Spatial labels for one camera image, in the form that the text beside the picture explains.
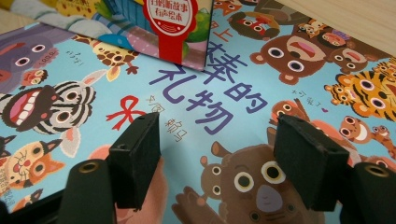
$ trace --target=orange striped tiger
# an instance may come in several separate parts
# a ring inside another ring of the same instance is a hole
[[[392,80],[396,80],[396,58],[390,57],[387,62],[381,62],[373,67],[373,71],[382,73]]]
[[[325,85],[334,105],[350,105],[362,117],[374,116],[396,121],[396,81],[387,75],[363,71],[336,76],[337,84]]]

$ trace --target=red label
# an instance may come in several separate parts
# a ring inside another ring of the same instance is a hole
[[[144,0],[144,14],[159,39],[160,58],[181,64],[183,41],[195,29],[195,0]]]

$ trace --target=red ribbon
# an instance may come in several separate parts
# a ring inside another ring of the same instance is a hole
[[[127,107],[127,102],[128,101],[132,101],[129,106]],[[138,114],[138,115],[145,115],[146,112],[141,111],[141,110],[133,110],[134,106],[137,105],[137,103],[139,102],[139,99],[137,97],[134,97],[132,95],[128,95],[125,96],[124,98],[122,98],[120,100],[120,106],[123,110],[114,113],[112,115],[107,115],[107,120],[109,121],[111,119],[114,119],[115,117],[118,117],[120,115],[123,115],[124,117],[122,118],[122,120],[120,120],[116,125],[114,125],[114,127],[112,129],[117,129],[117,131],[120,130],[120,127],[122,126],[122,124],[128,119],[129,122],[134,122],[134,117],[132,117],[132,114]]]

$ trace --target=cartoon zebra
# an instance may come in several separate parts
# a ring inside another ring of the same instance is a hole
[[[81,81],[32,88],[16,95],[0,93],[1,118],[18,132],[33,129],[43,134],[60,133],[61,150],[73,158],[80,143],[78,128],[92,114],[96,94],[92,84],[105,74],[106,69],[102,69]]]

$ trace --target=book cover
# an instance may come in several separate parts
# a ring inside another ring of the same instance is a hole
[[[204,70],[213,0],[13,0],[10,11]]]
[[[321,129],[350,166],[396,171],[395,64],[272,0],[215,2],[202,72],[42,23],[0,35],[1,200],[15,211],[64,188],[160,112],[147,199],[119,223],[340,223],[341,204],[307,210],[277,165],[277,117]]]

